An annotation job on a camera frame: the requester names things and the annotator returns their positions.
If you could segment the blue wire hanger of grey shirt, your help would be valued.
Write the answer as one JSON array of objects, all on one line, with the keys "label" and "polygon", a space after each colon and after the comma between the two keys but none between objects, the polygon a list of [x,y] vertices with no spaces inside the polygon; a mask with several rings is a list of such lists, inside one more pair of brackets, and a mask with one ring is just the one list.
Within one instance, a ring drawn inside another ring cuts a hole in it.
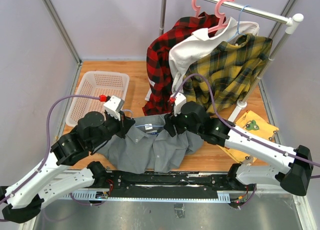
[{"label": "blue wire hanger of grey shirt", "polygon": [[[134,117],[134,113],[132,110],[129,109],[123,109],[123,112],[130,112],[130,117]],[[147,128],[154,128],[154,127],[163,127],[163,125],[152,125],[151,123],[143,124],[143,125],[135,125],[136,127],[147,127]]]}]

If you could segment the grey button-up shirt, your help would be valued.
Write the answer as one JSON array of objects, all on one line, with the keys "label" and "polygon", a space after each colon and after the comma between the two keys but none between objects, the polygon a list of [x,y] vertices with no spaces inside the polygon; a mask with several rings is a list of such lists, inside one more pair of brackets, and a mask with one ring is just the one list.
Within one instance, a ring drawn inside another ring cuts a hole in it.
[{"label": "grey button-up shirt", "polygon": [[164,126],[164,115],[136,118],[125,138],[115,135],[97,152],[120,171],[168,173],[178,169],[186,155],[196,153],[204,144],[200,136],[188,131],[171,137],[164,127],[136,127],[148,123]]}]

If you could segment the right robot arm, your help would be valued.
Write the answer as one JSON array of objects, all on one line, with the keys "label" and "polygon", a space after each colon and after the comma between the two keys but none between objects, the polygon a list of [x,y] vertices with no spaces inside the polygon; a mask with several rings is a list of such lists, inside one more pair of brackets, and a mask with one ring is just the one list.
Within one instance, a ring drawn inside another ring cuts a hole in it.
[{"label": "right robot arm", "polygon": [[172,137],[188,131],[209,144],[236,149],[267,163],[266,166],[233,164],[226,178],[229,188],[270,184],[297,196],[307,194],[314,168],[307,147],[292,148],[257,137],[221,117],[210,117],[196,102],[183,104],[179,113],[165,114],[164,119],[164,128]]}]

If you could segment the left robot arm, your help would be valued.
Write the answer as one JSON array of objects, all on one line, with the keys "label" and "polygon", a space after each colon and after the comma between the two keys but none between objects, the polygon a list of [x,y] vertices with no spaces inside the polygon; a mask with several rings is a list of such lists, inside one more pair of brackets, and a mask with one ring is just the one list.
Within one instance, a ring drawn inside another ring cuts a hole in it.
[{"label": "left robot arm", "polygon": [[103,187],[110,180],[99,161],[91,162],[79,172],[59,180],[52,180],[78,161],[98,151],[113,136],[124,137],[135,120],[120,113],[120,118],[104,117],[100,112],[85,114],[70,133],[54,143],[47,159],[43,160],[22,182],[0,188],[2,221],[24,223],[37,216],[56,199],[84,187]]}]

